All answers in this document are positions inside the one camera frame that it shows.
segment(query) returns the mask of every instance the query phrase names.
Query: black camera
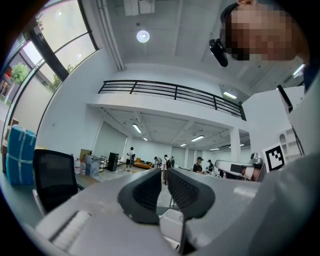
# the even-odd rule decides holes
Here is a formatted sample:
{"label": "black camera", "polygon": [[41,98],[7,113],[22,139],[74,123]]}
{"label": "black camera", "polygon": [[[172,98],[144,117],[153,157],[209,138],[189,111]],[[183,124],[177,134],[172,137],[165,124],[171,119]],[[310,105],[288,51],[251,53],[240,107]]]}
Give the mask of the black camera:
{"label": "black camera", "polygon": [[211,39],[209,41],[209,47],[211,53],[215,56],[222,67],[228,66],[228,59],[226,55],[226,49],[221,42],[220,37],[218,39]]}

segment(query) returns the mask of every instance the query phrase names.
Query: mesh office chair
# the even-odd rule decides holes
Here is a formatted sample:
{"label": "mesh office chair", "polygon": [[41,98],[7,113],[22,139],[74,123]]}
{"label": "mesh office chair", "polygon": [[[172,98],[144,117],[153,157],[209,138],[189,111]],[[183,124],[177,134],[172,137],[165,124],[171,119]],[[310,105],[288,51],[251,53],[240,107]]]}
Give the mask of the mesh office chair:
{"label": "mesh office chair", "polygon": [[84,188],[77,184],[74,157],[52,150],[36,149],[33,157],[36,189],[34,199],[45,215]]}

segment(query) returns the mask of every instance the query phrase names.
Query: blue bag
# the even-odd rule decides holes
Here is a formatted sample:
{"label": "blue bag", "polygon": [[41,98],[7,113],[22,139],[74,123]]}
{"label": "blue bag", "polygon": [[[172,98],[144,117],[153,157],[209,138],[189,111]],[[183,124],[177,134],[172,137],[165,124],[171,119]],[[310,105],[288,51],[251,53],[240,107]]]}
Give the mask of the blue bag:
{"label": "blue bag", "polygon": [[32,185],[33,159],[37,136],[15,124],[11,127],[7,146],[6,175],[12,185]]}

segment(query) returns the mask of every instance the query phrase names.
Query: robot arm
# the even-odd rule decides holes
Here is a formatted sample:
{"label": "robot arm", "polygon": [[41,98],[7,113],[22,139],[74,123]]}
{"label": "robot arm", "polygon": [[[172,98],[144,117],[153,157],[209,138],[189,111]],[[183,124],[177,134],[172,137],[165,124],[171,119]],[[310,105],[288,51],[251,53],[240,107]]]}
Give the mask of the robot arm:
{"label": "robot arm", "polygon": [[217,160],[215,161],[214,165],[216,168],[228,174],[251,180],[253,178],[254,171],[262,169],[263,160],[259,157],[258,153],[253,153],[250,157],[249,163]]}

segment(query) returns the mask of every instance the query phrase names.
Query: black cabinet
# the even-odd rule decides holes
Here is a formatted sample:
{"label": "black cabinet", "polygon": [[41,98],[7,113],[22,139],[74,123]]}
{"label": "black cabinet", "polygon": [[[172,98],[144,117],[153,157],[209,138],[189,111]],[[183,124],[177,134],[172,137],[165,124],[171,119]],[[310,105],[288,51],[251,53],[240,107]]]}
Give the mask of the black cabinet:
{"label": "black cabinet", "polygon": [[119,154],[110,153],[108,166],[106,168],[108,171],[114,172],[117,169],[118,158],[119,158]]}

